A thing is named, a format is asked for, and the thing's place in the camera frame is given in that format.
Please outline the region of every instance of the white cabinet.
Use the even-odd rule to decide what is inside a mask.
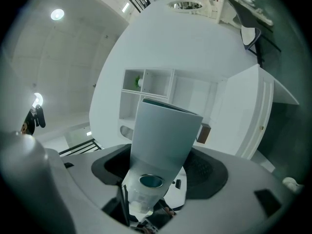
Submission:
[[[141,87],[136,86],[138,77],[143,79]],[[125,129],[124,127],[134,129],[139,101],[151,98],[171,103],[176,85],[174,77],[175,71],[170,69],[125,70],[119,107],[119,136],[129,139],[127,135],[122,134],[122,129]]]

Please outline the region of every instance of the open cabinet door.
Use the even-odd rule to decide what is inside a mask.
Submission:
[[[255,65],[228,79],[207,147],[250,159],[268,124],[274,78]]]

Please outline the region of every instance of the black rubber mat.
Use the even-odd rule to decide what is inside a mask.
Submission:
[[[92,166],[92,173],[107,185],[120,185],[130,168],[131,144],[99,158]],[[191,149],[183,168],[186,172],[186,199],[207,199],[217,193],[228,180],[224,164],[194,148]]]

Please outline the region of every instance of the black chair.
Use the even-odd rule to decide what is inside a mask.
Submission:
[[[281,52],[280,48],[276,46],[270,39],[265,37],[261,32],[261,26],[267,28],[266,26],[260,24],[256,18],[253,16],[251,11],[238,3],[235,0],[228,0],[230,5],[234,8],[239,18],[239,21],[242,25],[242,29],[240,30],[240,34],[242,36],[243,44],[246,50],[249,50],[253,54],[257,56],[257,62],[262,68],[262,61],[263,58],[261,56],[260,45],[258,39],[260,37],[264,38],[268,41],[273,47],[275,47],[279,52]]]

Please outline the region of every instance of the black slot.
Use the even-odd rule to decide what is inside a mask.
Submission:
[[[180,189],[181,188],[181,179],[177,179],[175,182],[175,187]]]
[[[263,210],[265,211],[267,217],[273,215],[279,208],[281,204],[277,201],[274,195],[268,190],[260,190],[254,192],[257,199],[259,200]]]

